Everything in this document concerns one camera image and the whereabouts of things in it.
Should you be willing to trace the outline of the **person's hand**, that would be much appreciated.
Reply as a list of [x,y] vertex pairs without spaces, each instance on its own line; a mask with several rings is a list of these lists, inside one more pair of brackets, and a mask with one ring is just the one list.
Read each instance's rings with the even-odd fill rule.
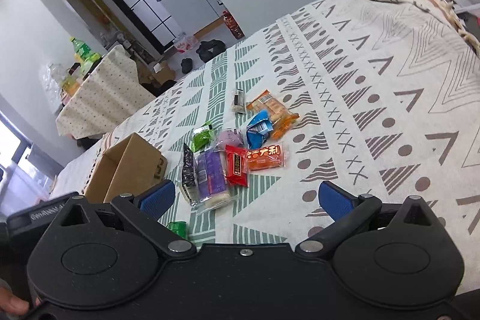
[[0,307],[1,312],[9,318],[24,316],[31,308],[29,302],[16,296],[10,285],[1,280],[0,282]]

